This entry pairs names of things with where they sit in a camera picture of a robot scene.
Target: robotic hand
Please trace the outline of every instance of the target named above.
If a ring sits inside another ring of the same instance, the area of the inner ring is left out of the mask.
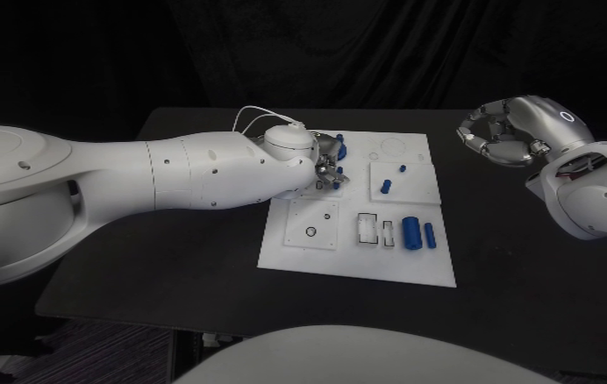
[[[490,140],[470,131],[484,117]],[[529,142],[514,139],[516,130],[527,133]],[[503,99],[468,114],[458,136],[465,146],[501,166],[524,167],[534,159],[545,159],[547,165],[526,181],[529,190],[575,238],[607,236],[607,142],[594,142],[571,111],[537,96]]]
[[[232,131],[77,143],[0,126],[0,283],[33,273],[124,216],[227,209],[299,196],[317,177],[347,181],[334,167],[343,143],[271,115],[289,124],[256,139]]]

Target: small blue piece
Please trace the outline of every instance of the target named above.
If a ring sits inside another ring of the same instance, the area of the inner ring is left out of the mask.
[[[423,225],[423,231],[426,233],[426,247],[436,248],[436,241],[434,240],[434,228],[432,224]]]
[[[416,217],[402,219],[402,236],[405,238],[405,249],[418,250],[421,248],[421,231]]]
[[[347,154],[347,148],[344,147],[344,136],[343,134],[337,134],[334,138],[341,142],[341,146],[338,147],[337,152],[337,160],[341,160],[344,158],[344,155]]]
[[[385,180],[383,186],[382,186],[382,194],[387,194],[390,185],[392,185],[392,182],[389,180]]]

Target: rectangular slot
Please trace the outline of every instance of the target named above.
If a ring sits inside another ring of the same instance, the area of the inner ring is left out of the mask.
[[[395,247],[395,230],[392,227],[392,221],[383,222],[383,248]]]
[[[376,237],[376,214],[359,213],[357,214],[357,243],[359,244],[377,244]]]

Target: table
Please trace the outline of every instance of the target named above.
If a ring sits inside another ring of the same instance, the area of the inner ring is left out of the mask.
[[[235,113],[158,109],[138,138],[227,130]],[[162,210],[106,225],[64,257],[36,312],[246,337],[301,325],[359,325],[524,366],[607,373],[607,243],[576,240],[552,222],[523,186],[540,166],[498,167],[461,145],[462,110],[281,113],[314,129],[426,134],[458,287],[256,268],[261,203]],[[262,134],[271,121],[262,118],[249,133]]]

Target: blue cylinder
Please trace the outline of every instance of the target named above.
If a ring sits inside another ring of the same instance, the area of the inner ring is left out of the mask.
[[[383,186],[382,186],[382,194],[387,194],[390,185],[392,185],[392,182],[389,180],[385,180]]]
[[[421,248],[421,231],[416,217],[402,219],[402,237],[405,238],[405,249],[418,250]]]
[[[423,232],[426,233],[426,247],[428,248],[436,248],[436,241],[434,240],[432,224],[423,225]]]

